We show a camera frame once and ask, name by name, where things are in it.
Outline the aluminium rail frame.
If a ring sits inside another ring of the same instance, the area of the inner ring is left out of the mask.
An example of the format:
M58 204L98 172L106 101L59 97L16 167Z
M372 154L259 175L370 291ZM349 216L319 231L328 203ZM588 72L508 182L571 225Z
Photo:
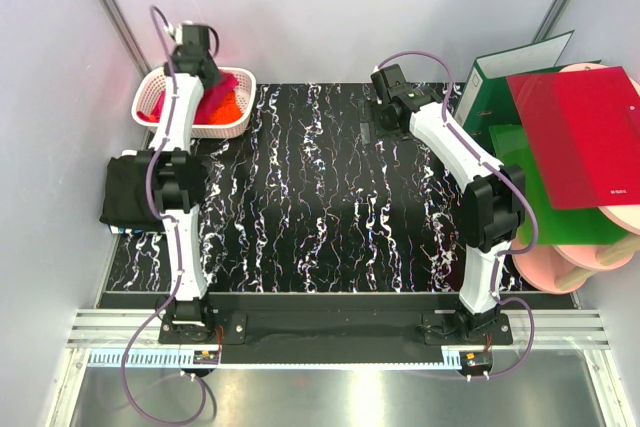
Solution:
M595 398L608 426L632 426L635 421L622 385L609 340L600 315L595 310L519 310L507 309L513 336L509 346L495 346L464 350L444 347L443 361L422 367L363 367L337 369L259 366L225 367L222 364L222 345L162 344L159 341L161 322L150 309L81 309L74 319L65 350L63 372L57 378L46 425L68 426L79 398L80 387L90 367L113 368L121 372L129 369L165 368L178 370L305 370L330 372L424 372L430 379L473 380L463 373L463 360L469 353L487 350L492 355L513 353L517 360L503 369L492 368L478 374L481 380L511 375L519 371L530 355L537 351L573 352L582 356L595 389Z

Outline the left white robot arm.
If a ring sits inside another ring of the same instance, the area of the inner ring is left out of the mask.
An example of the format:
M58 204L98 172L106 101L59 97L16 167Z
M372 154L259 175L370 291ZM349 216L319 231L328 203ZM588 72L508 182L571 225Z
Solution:
M221 79L209 49L182 44L164 66L165 100L149 148L136 154L145 167L144 188L151 214L162 222L169 249L171 291L160 307L164 313L160 341L208 343L219 336L200 262L197 234L199 205L206 172L190 153L197 107L207 87Z

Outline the green plastic folder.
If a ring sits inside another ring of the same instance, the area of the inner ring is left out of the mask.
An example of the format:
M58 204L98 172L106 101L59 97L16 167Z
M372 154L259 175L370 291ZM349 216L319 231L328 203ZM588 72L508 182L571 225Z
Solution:
M525 196L538 225L540 245L606 245L624 238L628 231L598 208L558 210L552 207L525 131L518 125L489 128L495 156L504 165L517 164L525 173Z

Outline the red plastic folder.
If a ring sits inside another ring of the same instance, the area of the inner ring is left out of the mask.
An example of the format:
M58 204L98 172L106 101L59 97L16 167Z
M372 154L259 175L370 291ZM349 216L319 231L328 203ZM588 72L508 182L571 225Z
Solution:
M639 203L639 94L624 68L522 73L507 83L554 208Z

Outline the orange t shirt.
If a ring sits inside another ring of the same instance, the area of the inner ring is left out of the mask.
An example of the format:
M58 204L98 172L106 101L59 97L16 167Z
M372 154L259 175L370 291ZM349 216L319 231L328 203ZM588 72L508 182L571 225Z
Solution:
M214 92L206 104L206 123L209 125L226 125L236 122L242 117L236 92Z

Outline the magenta t shirt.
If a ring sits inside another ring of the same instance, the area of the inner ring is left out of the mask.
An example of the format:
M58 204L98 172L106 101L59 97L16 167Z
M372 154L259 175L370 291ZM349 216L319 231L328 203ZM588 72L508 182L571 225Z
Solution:
M156 124L160 120L165 100L165 77L159 77L160 84L156 92L145 93L142 103L135 108L135 117L141 121ZM243 111L240 108L235 88L239 85L236 77L223 74L223 81L204 92L196 109L195 125L226 125L240 120Z

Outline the folded black t shirt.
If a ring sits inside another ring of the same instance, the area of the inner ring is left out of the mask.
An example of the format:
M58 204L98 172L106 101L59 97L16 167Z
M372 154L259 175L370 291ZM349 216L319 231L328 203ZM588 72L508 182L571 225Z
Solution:
M132 155L112 157L106 168L100 222L109 226L162 232L162 222L151 212L145 191L146 167Z

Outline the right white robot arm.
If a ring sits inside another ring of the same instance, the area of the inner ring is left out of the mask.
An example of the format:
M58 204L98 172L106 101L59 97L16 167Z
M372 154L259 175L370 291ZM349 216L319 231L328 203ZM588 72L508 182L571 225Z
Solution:
M483 150L455 121L444 104L406 81L375 81L375 97L360 107L361 137L413 137L442 162L462 198L452 216L465 246L459 307L434 332L476 343L498 324L499 284L504 257L524 220L524 171L505 166Z

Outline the green lever arch binder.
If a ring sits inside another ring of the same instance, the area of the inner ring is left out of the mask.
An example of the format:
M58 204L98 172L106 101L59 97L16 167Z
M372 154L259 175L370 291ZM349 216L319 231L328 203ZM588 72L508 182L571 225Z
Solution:
M520 123L507 78L561 71L564 66L560 57L573 34L570 30L543 41L475 59L454 118L484 150L494 152L489 132L491 127Z

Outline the pink round wooden stool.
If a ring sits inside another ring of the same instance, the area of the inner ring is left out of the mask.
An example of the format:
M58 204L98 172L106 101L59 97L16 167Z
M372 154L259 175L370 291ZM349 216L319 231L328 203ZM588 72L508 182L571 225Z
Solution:
M577 64L559 72L604 68L599 64ZM639 85L632 80L637 93ZM580 288L590 276L615 270L627 264L639 249L639 203L598 208L607 218L623 227L628 234L606 245L540 245L536 217L527 219L519 228L516 247L534 242L526 254L514 257L518 272L533 287L554 294L569 293Z

